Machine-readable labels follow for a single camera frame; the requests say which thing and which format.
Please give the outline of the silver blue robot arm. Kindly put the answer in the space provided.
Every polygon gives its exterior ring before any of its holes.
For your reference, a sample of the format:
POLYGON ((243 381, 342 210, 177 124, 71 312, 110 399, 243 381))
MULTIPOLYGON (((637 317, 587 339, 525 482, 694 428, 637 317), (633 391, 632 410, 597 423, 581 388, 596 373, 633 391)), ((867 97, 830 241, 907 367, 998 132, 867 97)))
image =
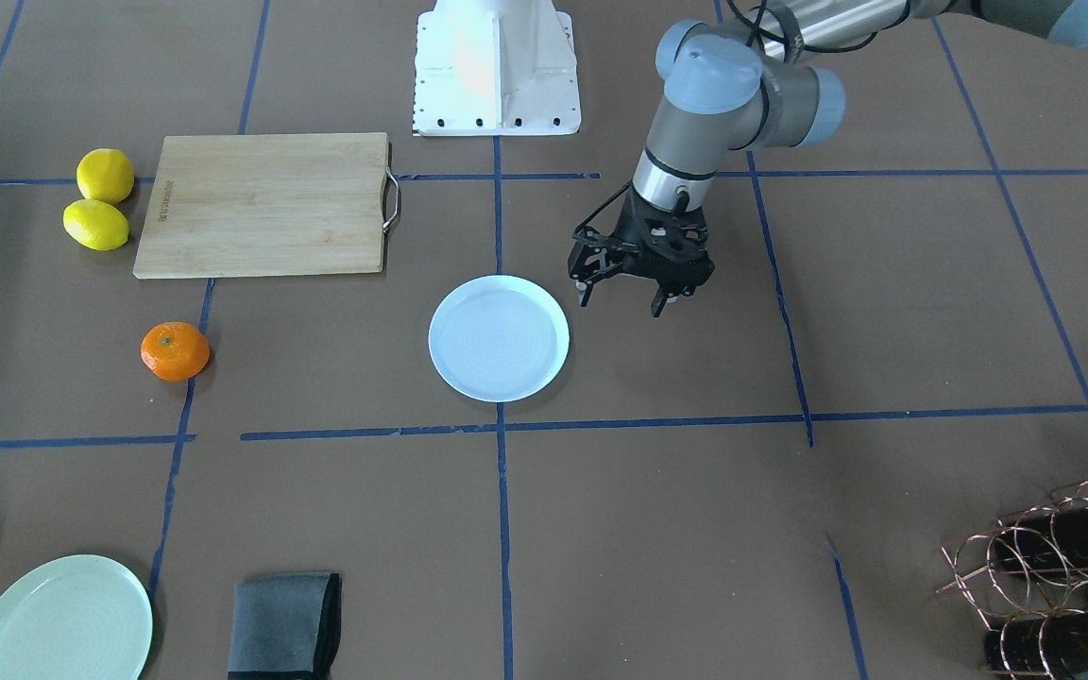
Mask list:
POLYGON ((664 89, 611 232, 574 228, 569 279, 586 306, 599 282, 651 280, 652 316, 709 280, 703 206, 726 154, 827 141, 846 111, 842 81, 807 55, 846 53, 910 18, 964 14, 1088 50, 1088 1, 761 1, 721 25, 683 21, 657 45, 664 89))

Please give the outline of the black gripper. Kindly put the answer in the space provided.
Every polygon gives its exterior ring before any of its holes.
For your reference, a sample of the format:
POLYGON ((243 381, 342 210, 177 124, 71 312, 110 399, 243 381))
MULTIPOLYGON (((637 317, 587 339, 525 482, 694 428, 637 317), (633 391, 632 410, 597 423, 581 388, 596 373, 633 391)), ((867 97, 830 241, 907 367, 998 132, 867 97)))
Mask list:
POLYGON ((690 206, 687 189, 677 202, 659 210, 625 184, 577 225, 569 255, 569 279, 578 288, 578 305, 590 302, 593 284, 625 275, 648 279, 659 288, 650 304, 652 318, 659 318, 671 296, 692 296, 714 272, 706 249, 708 231, 703 210, 690 206), (616 199, 625 196, 616 228, 604 235, 591 221, 616 199))

